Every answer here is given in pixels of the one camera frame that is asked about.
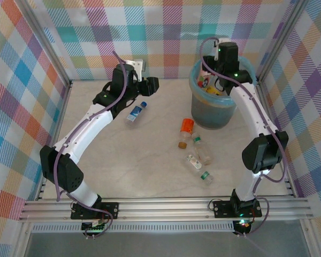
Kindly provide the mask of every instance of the trash bucket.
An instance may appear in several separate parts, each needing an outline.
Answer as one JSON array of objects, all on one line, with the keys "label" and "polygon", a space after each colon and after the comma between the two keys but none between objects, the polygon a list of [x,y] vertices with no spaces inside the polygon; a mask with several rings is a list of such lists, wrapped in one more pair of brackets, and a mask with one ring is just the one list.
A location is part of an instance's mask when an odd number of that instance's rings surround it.
[{"label": "trash bucket", "polygon": [[201,61],[198,61],[189,76],[192,90],[192,116],[194,121],[205,129],[216,130],[225,126],[232,118],[236,105],[230,96],[214,95],[199,88],[197,76]]}]

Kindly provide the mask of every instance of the water bottle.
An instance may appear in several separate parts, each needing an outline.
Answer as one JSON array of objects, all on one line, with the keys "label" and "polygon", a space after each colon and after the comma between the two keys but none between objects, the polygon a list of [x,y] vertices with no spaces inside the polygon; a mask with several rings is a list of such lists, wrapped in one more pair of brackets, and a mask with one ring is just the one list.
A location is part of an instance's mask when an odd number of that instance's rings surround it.
[{"label": "water bottle", "polygon": [[190,169],[196,176],[200,177],[206,183],[206,185],[212,183],[213,176],[206,171],[202,163],[199,162],[199,160],[192,153],[186,155],[184,162],[188,169]]},{"label": "water bottle", "polygon": [[203,165],[211,164],[213,160],[212,153],[207,144],[201,140],[200,135],[197,132],[192,134],[192,140],[196,153]]},{"label": "water bottle", "polygon": [[126,118],[126,124],[132,125],[135,123],[135,119],[137,119],[138,116],[140,116],[141,111],[146,107],[145,102],[141,102],[140,105],[136,105],[133,110],[129,113],[129,115]]}]

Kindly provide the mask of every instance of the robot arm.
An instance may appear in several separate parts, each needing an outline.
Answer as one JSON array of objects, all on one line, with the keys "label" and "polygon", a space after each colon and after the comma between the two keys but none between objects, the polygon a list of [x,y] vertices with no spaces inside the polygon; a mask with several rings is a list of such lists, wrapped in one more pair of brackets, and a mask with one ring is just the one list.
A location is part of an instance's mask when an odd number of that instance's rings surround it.
[{"label": "robot arm", "polygon": [[[252,84],[255,81],[252,81],[250,74],[246,70],[239,70],[236,43],[220,43],[217,52],[218,58],[214,60],[214,57],[206,57],[209,70],[220,74],[219,83],[240,108],[252,140],[242,152],[242,160],[248,171],[245,172],[242,183],[233,190],[229,203],[232,209],[231,217],[239,217],[250,214],[259,206],[255,199],[256,185],[261,176],[266,176],[281,161],[279,144],[285,149],[288,135],[285,131],[279,132],[270,121],[255,92]],[[274,132],[278,144],[270,131]]]},{"label": "robot arm", "polygon": [[[40,151],[43,175],[46,179],[55,183],[53,165],[57,154],[64,147],[57,165],[58,184],[73,198],[86,206],[93,207],[101,202],[101,197],[87,186],[83,179],[83,172],[77,166],[83,152],[98,133],[127,107],[128,101],[134,100],[140,94],[150,96],[159,88],[158,78],[141,77],[143,61],[126,61],[124,68],[127,73],[127,87],[118,103],[101,113],[105,107],[119,97],[123,90],[124,79],[120,65],[117,65],[114,69],[112,81],[107,83],[102,91],[96,95],[93,104],[75,128],[53,147],[44,146]],[[77,132],[68,141],[74,130],[77,130]]]}]

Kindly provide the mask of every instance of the clear plastic bottle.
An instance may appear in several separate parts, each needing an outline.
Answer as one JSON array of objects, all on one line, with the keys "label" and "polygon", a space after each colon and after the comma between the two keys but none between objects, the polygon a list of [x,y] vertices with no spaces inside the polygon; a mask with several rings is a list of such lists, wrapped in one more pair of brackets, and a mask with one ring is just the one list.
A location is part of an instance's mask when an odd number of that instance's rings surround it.
[{"label": "clear plastic bottle", "polygon": [[140,116],[141,111],[146,107],[145,102],[141,102],[140,105],[136,105],[133,110],[129,113],[129,115],[126,118],[126,124],[132,125],[135,123],[135,119],[137,119],[138,116]]},{"label": "clear plastic bottle", "polygon": [[204,168],[201,162],[192,154],[188,153],[184,158],[186,167],[194,172],[195,175],[200,177],[206,185],[210,185],[213,181],[213,176],[209,174],[208,171]]},{"label": "clear plastic bottle", "polygon": [[194,121],[192,119],[183,119],[181,131],[180,131],[180,141],[178,147],[181,149],[187,148],[187,141],[190,139],[193,132]]},{"label": "clear plastic bottle", "polygon": [[207,144],[201,140],[200,135],[197,132],[192,134],[192,139],[194,142],[194,148],[202,164],[211,164],[213,161],[213,157]]}]

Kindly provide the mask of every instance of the plaid wall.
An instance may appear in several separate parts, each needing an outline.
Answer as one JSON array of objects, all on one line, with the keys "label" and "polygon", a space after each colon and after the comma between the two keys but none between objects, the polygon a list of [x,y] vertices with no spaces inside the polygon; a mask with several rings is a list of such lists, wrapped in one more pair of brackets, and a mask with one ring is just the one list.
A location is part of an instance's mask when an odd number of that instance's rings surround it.
[{"label": "plaid wall", "polygon": [[289,135],[289,168],[321,236],[321,0],[309,1],[264,90],[276,125]]},{"label": "plaid wall", "polygon": [[112,50],[144,59],[146,77],[186,78],[200,44],[212,35],[230,37],[258,66],[265,39],[273,37],[290,0],[29,2],[69,76],[93,80],[111,78],[117,64]]},{"label": "plaid wall", "polygon": [[65,85],[13,0],[0,0],[0,257],[41,175]]},{"label": "plaid wall", "polygon": [[257,69],[257,75],[259,75],[266,63],[266,61],[268,60],[269,58],[269,54],[271,53],[271,51],[273,50],[273,47],[276,45],[277,43],[277,40],[278,40],[278,37],[281,35],[283,29],[284,29],[284,26],[285,26],[285,23],[288,21],[288,19],[290,18],[290,13],[292,12],[292,10],[294,9],[295,7],[295,4],[297,3],[298,0],[291,0],[284,15],[282,16],[282,19],[276,29],[276,32],[274,33],[271,41],[270,41],[270,44],[265,52],[265,54],[263,55],[263,58],[261,60],[261,63],[260,65],[258,66],[258,69]]}]

